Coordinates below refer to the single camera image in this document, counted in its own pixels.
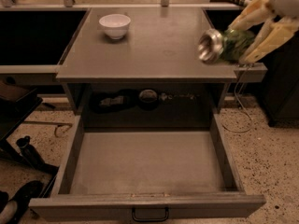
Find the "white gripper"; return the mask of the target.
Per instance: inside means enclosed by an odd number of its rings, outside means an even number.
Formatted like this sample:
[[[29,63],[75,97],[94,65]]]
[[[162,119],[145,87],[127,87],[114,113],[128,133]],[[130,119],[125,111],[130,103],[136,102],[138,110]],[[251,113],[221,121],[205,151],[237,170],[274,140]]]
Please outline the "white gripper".
[[[282,19],[274,21],[276,15]],[[299,0],[252,0],[228,26],[242,31],[258,24],[263,26],[239,62],[256,63],[288,42],[299,30],[299,20],[292,19],[298,17]]]

